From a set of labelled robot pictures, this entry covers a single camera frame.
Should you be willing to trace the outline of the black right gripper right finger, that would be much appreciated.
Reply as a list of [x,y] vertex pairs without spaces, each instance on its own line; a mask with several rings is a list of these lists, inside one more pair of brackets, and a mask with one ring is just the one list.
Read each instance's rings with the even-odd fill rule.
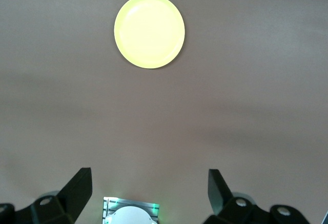
[[205,223],[309,223],[297,209],[273,205],[267,212],[243,196],[234,196],[217,169],[208,171],[208,197],[213,210]]

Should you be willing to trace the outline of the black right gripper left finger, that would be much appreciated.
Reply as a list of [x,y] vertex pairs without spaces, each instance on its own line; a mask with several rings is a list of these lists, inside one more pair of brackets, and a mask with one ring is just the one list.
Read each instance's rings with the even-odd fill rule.
[[45,193],[21,210],[1,203],[1,223],[75,223],[91,196],[91,168],[81,168],[60,191]]

